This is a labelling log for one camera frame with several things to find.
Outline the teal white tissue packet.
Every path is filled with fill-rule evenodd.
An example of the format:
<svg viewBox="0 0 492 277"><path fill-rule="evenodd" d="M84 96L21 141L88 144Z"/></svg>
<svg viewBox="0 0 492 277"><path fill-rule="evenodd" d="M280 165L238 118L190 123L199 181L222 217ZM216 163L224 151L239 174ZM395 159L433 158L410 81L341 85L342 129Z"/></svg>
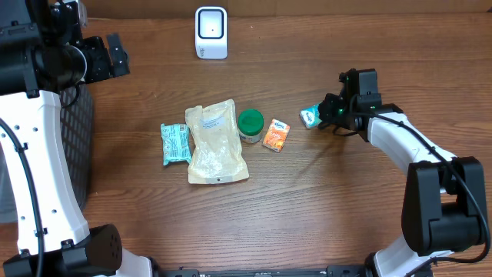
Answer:
<svg viewBox="0 0 492 277"><path fill-rule="evenodd" d="M308 108L303 108L300 111L301 121L308 129L318 127L318 125L321 123L319 116L319 104L312 105Z"/></svg>

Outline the orange tissue packet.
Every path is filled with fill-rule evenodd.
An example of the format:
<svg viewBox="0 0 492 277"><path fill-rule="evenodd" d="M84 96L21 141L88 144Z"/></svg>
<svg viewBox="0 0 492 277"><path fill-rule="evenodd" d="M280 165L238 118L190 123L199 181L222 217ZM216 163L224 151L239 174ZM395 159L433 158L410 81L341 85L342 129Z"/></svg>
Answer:
<svg viewBox="0 0 492 277"><path fill-rule="evenodd" d="M262 145L275 152L280 152L285 145L290 129L288 124L273 118L265 133Z"/></svg>

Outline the teal snack packet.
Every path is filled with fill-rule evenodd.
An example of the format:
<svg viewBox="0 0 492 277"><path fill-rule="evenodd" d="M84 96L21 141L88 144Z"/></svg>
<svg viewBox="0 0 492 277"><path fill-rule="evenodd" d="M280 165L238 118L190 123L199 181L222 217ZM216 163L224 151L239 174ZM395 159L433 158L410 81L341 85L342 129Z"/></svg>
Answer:
<svg viewBox="0 0 492 277"><path fill-rule="evenodd" d="M163 143L163 166L171 162L191 163L189 128L186 124L161 124Z"/></svg>

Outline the green lid jar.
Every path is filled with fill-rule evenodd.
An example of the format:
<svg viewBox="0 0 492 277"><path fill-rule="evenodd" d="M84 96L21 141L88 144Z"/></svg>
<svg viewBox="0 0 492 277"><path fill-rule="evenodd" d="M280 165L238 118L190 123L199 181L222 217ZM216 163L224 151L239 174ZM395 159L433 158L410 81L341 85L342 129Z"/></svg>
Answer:
<svg viewBox="0 0 492 277"><path fill-rule="evenodd" d="M238 117L238 130L243 142L259 142L263 128L264 117L257 109L244 110Z"/></svg>

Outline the beige powder pouch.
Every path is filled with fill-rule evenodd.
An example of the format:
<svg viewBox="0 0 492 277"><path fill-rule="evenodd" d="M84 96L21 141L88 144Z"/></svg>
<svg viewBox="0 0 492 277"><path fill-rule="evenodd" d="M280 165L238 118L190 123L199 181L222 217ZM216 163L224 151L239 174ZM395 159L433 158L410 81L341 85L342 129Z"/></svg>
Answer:
<svg viewBox="0 0 492 277"><path fill-rule="evenodd" d="M188 182L212 185L249 178L232 99L185 111L185 122L194 142Z"/></svg>

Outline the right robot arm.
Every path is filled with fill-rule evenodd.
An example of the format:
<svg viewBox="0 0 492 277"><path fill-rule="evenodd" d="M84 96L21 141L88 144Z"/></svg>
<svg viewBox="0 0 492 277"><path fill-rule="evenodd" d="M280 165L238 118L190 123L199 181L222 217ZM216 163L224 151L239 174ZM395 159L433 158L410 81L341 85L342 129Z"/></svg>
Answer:
<svg viewBox="0 0 492 277"><path fill-rule="evenodd" d="M384 104L375 69L339 75L343 87L318 106L319 128L344 129L384 152L406 174L402 235L362 265L329 265L327 276L431 276L438 262L474 264L491 248L484 169L426 138L395 104Z"/></svg>

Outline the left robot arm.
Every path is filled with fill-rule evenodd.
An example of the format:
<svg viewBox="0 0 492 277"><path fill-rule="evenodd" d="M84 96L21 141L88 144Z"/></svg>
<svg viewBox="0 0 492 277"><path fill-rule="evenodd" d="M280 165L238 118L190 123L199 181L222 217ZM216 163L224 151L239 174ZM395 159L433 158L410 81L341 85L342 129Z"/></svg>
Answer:
<svg viewBox="0 0 492 277"><path fill-rule="evenodd" d="M90 228L62 143L60 94L127 75L117 35L84 38L80 1L1 3L1 144L18 215L7 276L156 276L125 249L116 227Z"/></svg>

